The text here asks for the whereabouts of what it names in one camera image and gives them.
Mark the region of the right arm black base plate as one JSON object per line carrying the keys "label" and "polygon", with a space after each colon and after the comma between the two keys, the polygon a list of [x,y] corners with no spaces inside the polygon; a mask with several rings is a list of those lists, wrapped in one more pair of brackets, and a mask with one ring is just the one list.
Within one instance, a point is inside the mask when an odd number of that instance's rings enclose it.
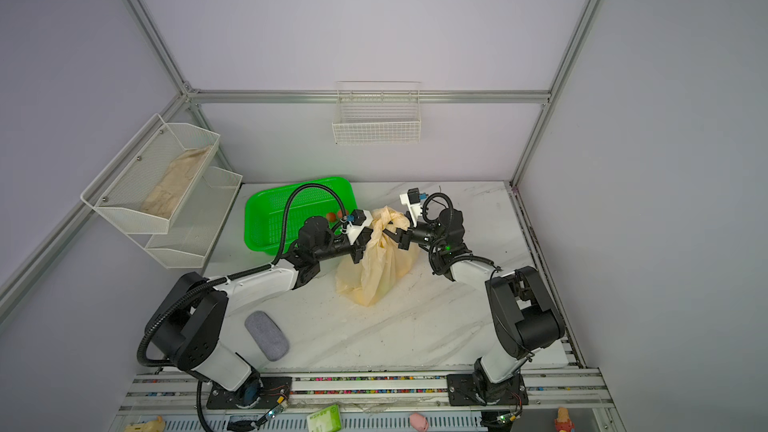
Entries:
{"label": "right arm black base plate", "polygon": [[527,389],[520,374],[492,383],[479,374],[449,374],[447,394],[451,406],[525,406]]}

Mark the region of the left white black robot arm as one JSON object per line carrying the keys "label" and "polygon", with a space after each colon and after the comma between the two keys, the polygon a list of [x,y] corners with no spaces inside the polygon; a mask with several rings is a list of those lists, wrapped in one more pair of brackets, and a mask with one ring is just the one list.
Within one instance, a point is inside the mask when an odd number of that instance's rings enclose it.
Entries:
{"label": "left white black robot arm", "polygon": [[357,209],[344,218],[345,231],[336,235],[326,218],[311,217],[274,265],[217,278],[183,275],[147,323],[138,362],[173,366],[233,393],[258,391],[260,375],[241,353],[242,341],[233,336],[236,314],[307,285],[324,260],[362,259],[372,221],[369,211]]}

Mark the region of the cream banana print plastic bag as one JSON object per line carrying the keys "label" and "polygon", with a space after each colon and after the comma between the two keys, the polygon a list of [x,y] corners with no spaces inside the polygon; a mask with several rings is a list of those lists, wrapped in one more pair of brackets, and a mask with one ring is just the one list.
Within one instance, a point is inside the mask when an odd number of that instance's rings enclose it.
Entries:
{"label": "cream banana print plastic bag", "polygon": [[410,220],[390,207],[372,213],[372,235],[363,258],[354,264],[345,257],[335,273],[336,292],[361,306],[379,302],[415,265],[421,249],[411,244],[400,249],[386,232],[409,228]]}

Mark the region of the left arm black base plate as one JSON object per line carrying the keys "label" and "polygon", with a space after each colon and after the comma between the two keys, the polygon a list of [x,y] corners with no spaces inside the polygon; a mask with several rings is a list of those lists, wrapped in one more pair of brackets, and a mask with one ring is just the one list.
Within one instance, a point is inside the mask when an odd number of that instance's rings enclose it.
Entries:
{"label": "left arm black base plate", "polygon": [[245,384],[236,391],[228,391],[214,384],[208,399],[208,410],[255,409],[268,410],[278,405],[278,401],[288,400],[293,379],[289,376],[261,376],[259,382]]}

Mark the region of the green plastic basket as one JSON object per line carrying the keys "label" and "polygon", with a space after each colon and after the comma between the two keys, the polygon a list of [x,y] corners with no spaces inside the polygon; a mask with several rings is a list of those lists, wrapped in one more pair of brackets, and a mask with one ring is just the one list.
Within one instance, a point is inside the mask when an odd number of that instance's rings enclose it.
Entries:
{"label": "green plastic basket", "polygon": [[[357,208],[352,185],[347,179],[328,177],[316,180],[316,183],[331,189],[348,212]],[[276,255],[283,231],[285,205],[300,186],[301,183],[271,188],[258,192],[247,200],[244,212],[244,242],[250,250]],[[341,207],[331,193],[317,188],[301,191],[289,208],[284,250],[298,237],[298,231],[307,218],[340,211]]]}

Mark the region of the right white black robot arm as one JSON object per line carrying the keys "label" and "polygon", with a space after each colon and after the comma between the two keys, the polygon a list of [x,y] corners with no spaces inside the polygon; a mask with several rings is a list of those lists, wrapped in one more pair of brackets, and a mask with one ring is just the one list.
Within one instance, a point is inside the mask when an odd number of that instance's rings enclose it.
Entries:
{"label": "right white black robot arm", "polygon": [[427,253],[432,273],[483,292],[495,331],[491,349],[475,361],[460,385],[449,386],[464,401],[496,405],[524,403],[521,369],[540,350],[560,341],[566,327],[541,274],[532,266],[506,272],[464,243],[463,215],[445,209],[438,218],[403,229],[390,223],[383,233],[400,249],[417,245]]}

